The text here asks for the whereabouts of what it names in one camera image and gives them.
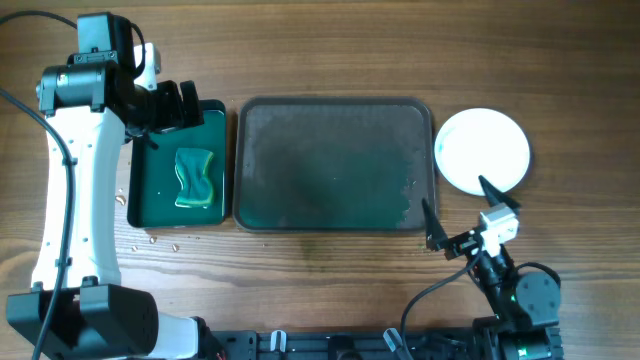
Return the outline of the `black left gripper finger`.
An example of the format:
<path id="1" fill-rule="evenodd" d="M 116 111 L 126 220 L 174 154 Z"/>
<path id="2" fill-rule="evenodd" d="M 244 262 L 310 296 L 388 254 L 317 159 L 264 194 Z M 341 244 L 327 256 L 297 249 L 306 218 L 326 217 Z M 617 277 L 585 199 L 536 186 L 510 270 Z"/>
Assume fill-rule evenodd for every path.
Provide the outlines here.
<path id="1" fill-rule="evenodd" d="M 192 128 L 204 123 L 203 110 L 193 81 L 180 83 L 183 99 L 183 128 Z"/>
<path id="2" fill-rule="evenodd" d="M 157 150 L 159 145 L 151 139 L 152 134 L 164 134 L 183 125 L 183 101 L 178 86 L 174 81 L 165 81 L 157 85 L 151 92 L 151 114 L 144 133 L 144 142 Z"/>

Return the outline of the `white plate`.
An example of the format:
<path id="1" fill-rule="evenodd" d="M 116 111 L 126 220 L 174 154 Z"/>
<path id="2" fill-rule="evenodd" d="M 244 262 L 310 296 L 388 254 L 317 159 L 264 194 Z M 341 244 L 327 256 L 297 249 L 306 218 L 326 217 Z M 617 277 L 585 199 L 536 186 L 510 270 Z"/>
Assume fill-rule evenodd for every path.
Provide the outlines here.
<path id="1" fill-rule="evenodd" d="M 516 187 L 531 165 L 531 148 L 523 129 L 509 116 L 488 108 L 471 108 L 451 116 L 434 142 L 441 175 L 455 188 L 484 194 L 479 178 L 502 192 Z"/>

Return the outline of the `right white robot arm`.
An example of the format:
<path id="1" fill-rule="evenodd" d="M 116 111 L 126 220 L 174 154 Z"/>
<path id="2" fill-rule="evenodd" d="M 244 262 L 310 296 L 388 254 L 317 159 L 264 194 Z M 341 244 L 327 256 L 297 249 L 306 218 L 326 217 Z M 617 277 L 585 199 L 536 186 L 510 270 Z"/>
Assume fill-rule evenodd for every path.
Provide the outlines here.
<path id="1" fill-rule="evenodd" d="M 561 359 L 560 276 L 537 262 L 514 263 L 506 243 L 518 235 L 520 204 L 484 176 L 478 180 L 489 208 L 479 214 L 475 227 L 459 235 L 448 236 L 428 202 L 422 201 L 427 248 L 442 251 L 448 260 L 463 257 L 466 264 L 411 302 L 467 274 L 493 314 L 475 319 L 458 334 L 438 334 L 444 349 L 468 359 Z"/>

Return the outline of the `green and yellow sponge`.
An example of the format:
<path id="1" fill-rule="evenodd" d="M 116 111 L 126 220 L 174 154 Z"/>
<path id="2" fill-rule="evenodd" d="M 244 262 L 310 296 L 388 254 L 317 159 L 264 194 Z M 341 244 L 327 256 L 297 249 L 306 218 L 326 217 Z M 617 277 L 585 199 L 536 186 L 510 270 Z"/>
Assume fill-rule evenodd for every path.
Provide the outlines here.
<path id="1" fill-rule="evenodd" d="M 181 208 L 208 208 L 214 202 L 209 170 L 214 153 L 201 148 L 178 148 L 175 173 L 180 183 L 175 205 Z"/>

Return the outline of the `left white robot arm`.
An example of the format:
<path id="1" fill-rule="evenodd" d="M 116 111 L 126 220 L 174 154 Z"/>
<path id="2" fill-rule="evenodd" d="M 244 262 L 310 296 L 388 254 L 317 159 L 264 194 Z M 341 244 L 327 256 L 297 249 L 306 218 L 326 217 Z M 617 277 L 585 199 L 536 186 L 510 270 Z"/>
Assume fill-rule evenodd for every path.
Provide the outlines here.
<path id="1" fill-rule="evenodd" d="M 113 61 L 53 66 L 35 119 L 48 134 L 42 247 L 31 289 L 7 300 L 8 323 L 52 359 L 211 359 L 217 340 L 198 317 L 161 313 L 124 287 L 114 240 L 116 172 L 131 137 L 199 125 L 195 85 L 137 84 Z"/>

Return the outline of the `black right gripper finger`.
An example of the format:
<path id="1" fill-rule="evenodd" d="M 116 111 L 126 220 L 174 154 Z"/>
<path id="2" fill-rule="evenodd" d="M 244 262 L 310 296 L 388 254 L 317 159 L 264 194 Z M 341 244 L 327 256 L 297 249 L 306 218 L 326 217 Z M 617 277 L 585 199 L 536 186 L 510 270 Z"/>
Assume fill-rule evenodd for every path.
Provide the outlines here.
<path id="1" fill-rule="evenodd" d="M 421 200 L 421 205 L 425 218 L 426 246 L 432 251 L 440 251 L 446 246 L 448 236 L 426 198 Z"/>
<path id="2" fill-rule="evenodd" d="M 478 177 L 484 197 L 490 207 L 504 204 L 511 210 L 519 210 L 521 204 L 492 185 L 484 176 Z"/>

